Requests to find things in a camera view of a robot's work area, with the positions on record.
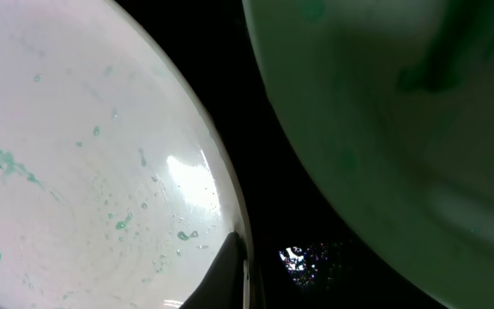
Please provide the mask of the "round black tray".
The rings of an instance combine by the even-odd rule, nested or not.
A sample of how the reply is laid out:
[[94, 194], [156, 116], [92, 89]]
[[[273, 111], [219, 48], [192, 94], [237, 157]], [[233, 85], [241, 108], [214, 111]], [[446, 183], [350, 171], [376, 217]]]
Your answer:
[[211, 115], [244, 194], [267, 308], [435, 308], [322, 196], [265, 94], [239, 1], [123, 0]]

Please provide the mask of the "white plate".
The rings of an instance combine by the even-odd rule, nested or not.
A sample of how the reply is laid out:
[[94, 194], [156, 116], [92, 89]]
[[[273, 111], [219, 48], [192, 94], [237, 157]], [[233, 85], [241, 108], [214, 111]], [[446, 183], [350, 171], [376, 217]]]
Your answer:
[[114, 1], [0, 1], [0, 308], [180, 308], [249, 221], [204, 106]]

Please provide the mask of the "mint green plate with stain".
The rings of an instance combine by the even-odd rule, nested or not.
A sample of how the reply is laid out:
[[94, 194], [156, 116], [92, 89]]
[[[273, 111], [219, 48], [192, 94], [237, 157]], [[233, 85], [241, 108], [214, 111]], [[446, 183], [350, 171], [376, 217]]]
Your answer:
[[385, 262], [494, 308], [494, 0], [244, 3], [305, 170]]

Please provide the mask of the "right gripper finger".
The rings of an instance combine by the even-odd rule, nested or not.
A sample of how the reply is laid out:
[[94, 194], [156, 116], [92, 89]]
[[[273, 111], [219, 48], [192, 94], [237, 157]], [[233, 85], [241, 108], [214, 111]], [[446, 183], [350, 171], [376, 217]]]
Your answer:
[[200, 285], [180, 308], [243, 309], [245, 261], [243, 240], [229, 233]]

